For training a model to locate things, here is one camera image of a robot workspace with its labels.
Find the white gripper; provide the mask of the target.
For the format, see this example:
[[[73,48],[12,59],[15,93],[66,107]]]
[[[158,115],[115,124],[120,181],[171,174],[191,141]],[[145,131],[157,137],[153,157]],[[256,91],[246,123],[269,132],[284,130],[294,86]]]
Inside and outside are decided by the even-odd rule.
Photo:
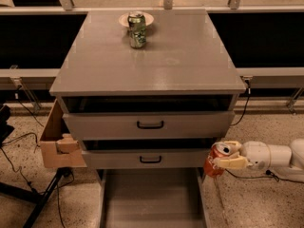
[[[241,147],[242,156],[235,158],[215,158],[215,166],[223,169],[242,169],[247,167],[253,170],[262,170],[269,167],[270,150],[266,143],[249,141],[241,144],[237,141],[226,141],[224,152],[234,154],[238,152]]]

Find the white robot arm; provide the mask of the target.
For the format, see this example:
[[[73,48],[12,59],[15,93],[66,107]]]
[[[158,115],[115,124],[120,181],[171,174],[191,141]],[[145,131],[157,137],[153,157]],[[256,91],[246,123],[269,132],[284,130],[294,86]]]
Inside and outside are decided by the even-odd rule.
[[[218,170],[274,170],[292,181],[304,181],[304,140],[289,145],[248,141],[216,142],[211,163]]]

